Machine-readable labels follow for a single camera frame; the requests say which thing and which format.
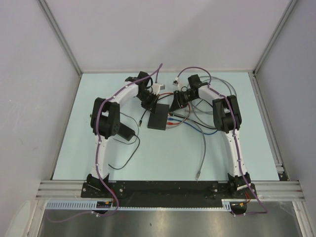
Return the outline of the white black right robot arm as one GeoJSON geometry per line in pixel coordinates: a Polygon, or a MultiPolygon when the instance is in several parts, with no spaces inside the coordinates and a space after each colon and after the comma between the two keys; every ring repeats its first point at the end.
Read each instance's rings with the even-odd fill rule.
{"type": "Polygon", "coordinates": [[[233,198],[239,198],[245,190],[251,189],[251,179],[244,164],[239,139],[239,129],[242,123],[237,97],[224,95],[202,82],[198,75],[188,77],[189,88],[185,91],[175,90],[170,111],[185,108],[189,102],[202,99],[212,103],[213,123],[225,140],[230,171],[228,172],[228,193],[233,198]]]}

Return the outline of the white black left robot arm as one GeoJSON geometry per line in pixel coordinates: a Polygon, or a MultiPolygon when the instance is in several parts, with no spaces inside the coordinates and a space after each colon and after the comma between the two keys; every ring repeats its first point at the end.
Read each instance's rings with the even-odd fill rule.
{"type": "Polygon", "coordinates": [[[137,77],[128,77],[113,96],[94,101],[90,126],[96,137],[95,162],[87,176],[87,184],[92,192],[102,198],[108,194],[108,159],[105,151],[109,138],[115,136],[120,128],[120,109],[132,98],[141,101],[141,107],[152,114],[156,113],[158,93],[154,92],[153,74],[140,72],[137,77]]]}

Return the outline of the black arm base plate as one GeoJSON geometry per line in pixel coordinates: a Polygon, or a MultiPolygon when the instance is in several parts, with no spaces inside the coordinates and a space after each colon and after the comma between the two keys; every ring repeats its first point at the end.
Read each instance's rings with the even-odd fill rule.
{"type": "Polygon", "coordinates": [[[254,184],[251,189],[231,195],[228,182],[217,181],[111,181],[108,187],[117,196],[119,204],[140,203],[187,203],[197,201],[206,203],[208,200],[254,199],[252,192],[256,192],[254,184]]]}

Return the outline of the black network switch box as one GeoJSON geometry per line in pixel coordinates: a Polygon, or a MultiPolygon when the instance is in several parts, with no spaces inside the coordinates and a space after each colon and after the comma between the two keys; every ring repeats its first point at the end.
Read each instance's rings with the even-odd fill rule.
{"type": "Polygon", "coordinates": [[[166,123],[169,113],[168,104],[157,104],[156,113],[150,114],[147,128],[155,130],[166,130],[166,123]]]}

